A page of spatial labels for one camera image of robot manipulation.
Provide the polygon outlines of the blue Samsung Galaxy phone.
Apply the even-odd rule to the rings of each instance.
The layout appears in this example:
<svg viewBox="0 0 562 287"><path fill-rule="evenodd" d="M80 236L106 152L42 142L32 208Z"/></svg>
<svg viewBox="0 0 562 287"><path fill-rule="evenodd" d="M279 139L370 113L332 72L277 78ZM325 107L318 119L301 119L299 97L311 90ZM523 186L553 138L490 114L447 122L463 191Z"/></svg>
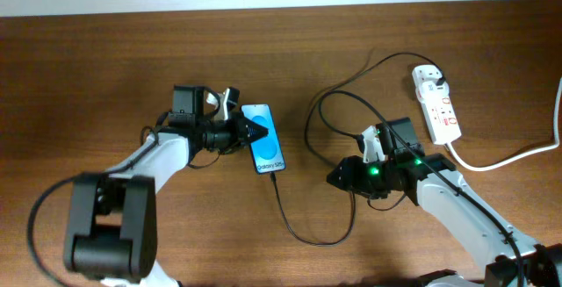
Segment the blue Samsung Galaxy phone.
<svg viewBox="0 0 562 287"><path fill-rule="evenodd" d="M269 174L284 170L285 158L270 107L267 104L246 104L241 107L241 111L247 119L268 129L264 137L250 144L256 173Z"/></svg>

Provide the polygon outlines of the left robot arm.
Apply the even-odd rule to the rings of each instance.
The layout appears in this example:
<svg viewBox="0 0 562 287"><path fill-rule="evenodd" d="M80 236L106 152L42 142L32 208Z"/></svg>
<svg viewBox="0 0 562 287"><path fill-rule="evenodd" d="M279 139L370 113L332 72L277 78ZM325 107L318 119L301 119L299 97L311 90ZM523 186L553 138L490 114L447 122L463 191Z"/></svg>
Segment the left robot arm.
<svg viewBox="0 0 562 287"><path fill-rule="evenodd" d="M73 177L65 268L106 286L178 286L156 260L155 195L205 149L231 154L268 129L235 109L239 90L177 85L171 109L146 127L140 148L116 167Z"/></svg>

